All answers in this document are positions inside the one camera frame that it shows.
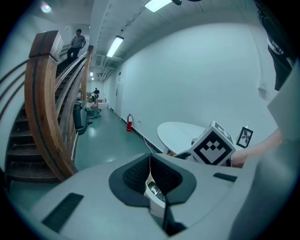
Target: red fire extinguisher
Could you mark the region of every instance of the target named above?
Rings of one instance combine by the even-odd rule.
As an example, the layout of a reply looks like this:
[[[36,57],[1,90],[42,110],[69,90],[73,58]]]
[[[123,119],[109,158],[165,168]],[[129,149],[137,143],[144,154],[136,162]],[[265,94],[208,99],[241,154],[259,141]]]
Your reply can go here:
[[[131,132],[131,128],[132,128],[132,115],[128,115],[127,117],[127,131]]]

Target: green floor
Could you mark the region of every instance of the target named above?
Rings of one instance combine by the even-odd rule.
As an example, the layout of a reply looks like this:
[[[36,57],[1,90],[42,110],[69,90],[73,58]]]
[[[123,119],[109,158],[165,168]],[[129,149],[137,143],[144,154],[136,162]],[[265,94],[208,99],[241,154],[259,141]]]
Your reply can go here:
[[[91,121],[93,123],[79,136],[77,144],[75,165],[79,171],[133,154],[150,152],[142,139],[134,132],[126,131],[126,124],[112,110],[104,109],[101,118]],[[19,207],[30,210],[56,185],[13,182],[8,197]]]

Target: wooden newel post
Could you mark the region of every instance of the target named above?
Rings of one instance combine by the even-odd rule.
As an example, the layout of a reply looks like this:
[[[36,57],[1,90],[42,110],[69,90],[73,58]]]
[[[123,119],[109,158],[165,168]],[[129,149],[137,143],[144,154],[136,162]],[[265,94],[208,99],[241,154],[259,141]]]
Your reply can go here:
[[[37,34],[25,74],[25,109],[29,127],[45,162],[61,181],[76,172],[63,144],[55,109],[55,77],[62,47],[58,31]]]
[[[85,63],[85,70],[82,76],[81,82],[81,100],[86,102],[86,85],[88,80],[88,74],[90,69],[90,59],[92,57],[94,46],[89,45],[88,47],[88,55],[86,56],[87,61]]]

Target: cube with marker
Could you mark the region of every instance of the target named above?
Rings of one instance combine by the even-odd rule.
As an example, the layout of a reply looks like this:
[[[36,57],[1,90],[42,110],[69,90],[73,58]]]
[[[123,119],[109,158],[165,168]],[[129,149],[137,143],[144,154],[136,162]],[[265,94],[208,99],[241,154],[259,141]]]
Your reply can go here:
[[[235,150],[232,136],[213,121],[198,137],[189,152],[199,163],[222,165]]]

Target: fluorescent light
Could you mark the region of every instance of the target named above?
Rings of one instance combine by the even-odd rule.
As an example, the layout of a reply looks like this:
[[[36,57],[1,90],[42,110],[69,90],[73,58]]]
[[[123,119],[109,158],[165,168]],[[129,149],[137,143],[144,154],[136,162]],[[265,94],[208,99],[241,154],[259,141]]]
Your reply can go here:
[[[48,4],[42,4],[41,9],[44,13],[49,13],[51,11],[51,7]]]
[[[171,2],[172,0],[151,0],[146,3],[145,7],[154,13]]]
[[[118,47],[121,45],[121,43],[124,41],[123,37],[120,36],[116,36],[116,38],[114,39],[108,53],[107,53],[107,57],[113,57],[114,53],[117,51]]]

